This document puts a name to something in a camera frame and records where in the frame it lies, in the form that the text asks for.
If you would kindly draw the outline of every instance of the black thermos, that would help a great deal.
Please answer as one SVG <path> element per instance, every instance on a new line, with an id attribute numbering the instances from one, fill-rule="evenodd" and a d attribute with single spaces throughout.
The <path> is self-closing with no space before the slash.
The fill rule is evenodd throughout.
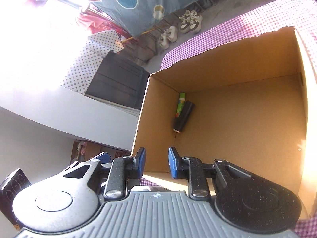
<path id="1" fill-rule="evenodd" d="M 188 100 L 185 102 L 184 107 L 180 113 L 180 116 L 175 117 L 173 131 L 176 131 L 177 133 L 182 132 L 194 107 L 195 107 L 194 103 Z"/>

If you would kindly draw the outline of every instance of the pair of sneakers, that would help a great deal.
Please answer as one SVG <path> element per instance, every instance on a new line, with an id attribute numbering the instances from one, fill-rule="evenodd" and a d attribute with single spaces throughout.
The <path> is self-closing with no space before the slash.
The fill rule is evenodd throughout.
<path id="1" fill-rule="evenodd" d="M 197 33 L 201 29 L 202 15 L 199 15 L 195 10 L 186 10 L 185 14 L 179 17 L 182 21 L 180 32 L 187 33 L 192 31 Z"/>
<path id="2" fill-rule="evenodd" d="M 174 43 L 177 40 L 177 28 L 175 26 L 170 26 L 163 34 L 161 34 L 158 40 L 159 45 L 164 50 L 169 48 L 170 42 Z"/>

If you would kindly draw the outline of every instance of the black device with circles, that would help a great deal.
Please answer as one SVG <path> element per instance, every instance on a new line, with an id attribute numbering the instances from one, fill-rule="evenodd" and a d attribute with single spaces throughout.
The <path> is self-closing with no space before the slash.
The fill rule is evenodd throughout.
<path id="1" fill-rule="evenodd" d="M 30 185 L 30 181 L 20 168 L 10 173 L 0 184 L 0 211 L 17 230 L 19 226 L 12 210 L 12 203 L 15 196 Z"/>

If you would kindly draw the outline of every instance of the cardboard box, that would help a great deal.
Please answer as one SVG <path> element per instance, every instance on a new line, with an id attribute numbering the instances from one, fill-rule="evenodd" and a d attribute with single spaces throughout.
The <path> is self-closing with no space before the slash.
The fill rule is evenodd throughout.
<path id="1" fill-rule="evenodd" d="M 196 107 L 176 134 L 180 92 Z M 187 189 L 187 181 L 171 179 L 169 147 L 204 163 L 228 160 L 292 190 L 308 217 L 317 188 L 316 97 L 294 28 L 224 44 L 149 77 L 133 153 L 145 147 L 145 175 L 170 190 Z"/>

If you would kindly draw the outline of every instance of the concrete floor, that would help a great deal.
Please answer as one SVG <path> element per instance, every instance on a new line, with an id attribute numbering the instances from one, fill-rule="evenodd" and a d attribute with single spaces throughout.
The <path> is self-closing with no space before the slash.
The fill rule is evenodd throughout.
<path id="1" fill-rule="evenodd" d="M 253 10 L 259 6 L 267 4 L 275 0 L 218 0 L 218 4 L 206 9 L 203 13 L 202 28 L 199 33 L 209 30 L 227 20 L 230 20 L 236 16 L 244 14 L 250 10 Z M 164 56 L 172 49 L 176 48 L 180 44 L 193 38 L 193 33 L 188 32 L 186 34 L 179 33 L 178 39 L 175 43 L 170 44 L 167 50 L 162 51 L 158 48 L 158 54 L 151 58 L 147 65 L 144 66 L 145 70 L 150 73 L 159 71 L 161 68 L 161 62 Z"/>

